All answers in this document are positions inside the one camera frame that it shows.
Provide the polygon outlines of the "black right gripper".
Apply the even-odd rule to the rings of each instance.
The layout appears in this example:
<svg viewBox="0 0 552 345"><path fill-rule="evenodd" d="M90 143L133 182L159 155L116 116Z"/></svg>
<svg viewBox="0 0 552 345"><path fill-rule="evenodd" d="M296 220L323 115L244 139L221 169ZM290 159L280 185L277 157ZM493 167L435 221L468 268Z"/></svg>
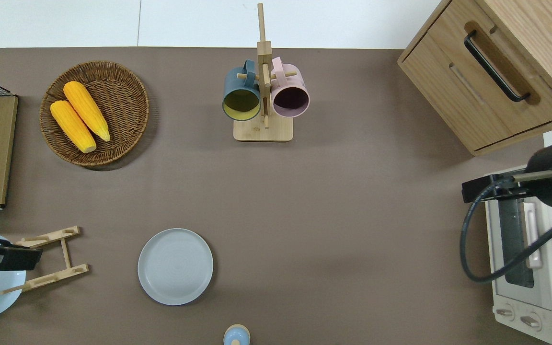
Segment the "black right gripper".
<svg viewBox="0 0 552 345"><path fill-rule="evenodd" d="M534 153L528 160L524 174L537 175L543 171L552 172L552 146L544 147ZM471 203L482 190L493 185L495 181L506 180L505 183L496 188L496 199L498 201L528 198L530 194L552 207L552 175L542 179L537 178L517 183L513 178L517 174L489 174L462 183L463 203Z"/></svg>

